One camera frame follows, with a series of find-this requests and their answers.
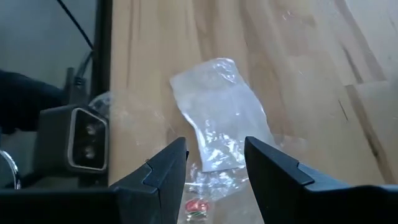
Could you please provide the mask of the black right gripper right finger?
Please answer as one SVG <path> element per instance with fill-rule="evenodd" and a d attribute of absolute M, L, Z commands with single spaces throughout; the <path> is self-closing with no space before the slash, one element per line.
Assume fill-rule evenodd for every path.
<path fill-rule="evenodd" d="M 248 136 L 246 168 L 265 224 L 398 224 L 398 185 L 349 185 Z"/>

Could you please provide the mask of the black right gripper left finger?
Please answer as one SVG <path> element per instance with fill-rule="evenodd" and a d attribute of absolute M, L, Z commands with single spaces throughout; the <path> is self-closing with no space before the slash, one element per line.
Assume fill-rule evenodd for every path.
<path fill-rule="evenodd" d="M 109 187 L 0 190 L 0 224 L 176 224 L 188 154 L 179 137 Z"/>

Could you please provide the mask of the clear bag with red label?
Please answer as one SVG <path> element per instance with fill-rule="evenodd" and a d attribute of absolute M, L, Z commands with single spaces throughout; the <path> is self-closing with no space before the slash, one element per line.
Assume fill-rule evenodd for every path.
<path fill-rule="evenodd" d="M 197 163 L 188 166 L 188 174 L 177 224 L 213 224 L 215 203 L 248 184 L 244 166 L 214 172 L 203 172 Z"/>

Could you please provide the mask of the white translucent plastic packet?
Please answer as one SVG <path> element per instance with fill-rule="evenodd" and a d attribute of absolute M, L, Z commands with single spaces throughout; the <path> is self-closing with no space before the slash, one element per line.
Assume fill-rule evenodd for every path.
<path fill-rule="evenodd" d="M 230 58 L 215 58 L 170 79 L 181 114 L 195 130 L 204 172 L 245 166 L 244 140 L 275 146 L 266 113 Z"/>

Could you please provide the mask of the black rounded object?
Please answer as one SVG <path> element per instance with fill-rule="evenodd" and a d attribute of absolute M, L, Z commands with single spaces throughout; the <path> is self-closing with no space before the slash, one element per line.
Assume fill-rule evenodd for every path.
<path fill-rule="evenodd" d="M 63 105 L 63 90 L 16 72 L 0 70 L 0 130 L 36 131 L 42 110 Z"/>

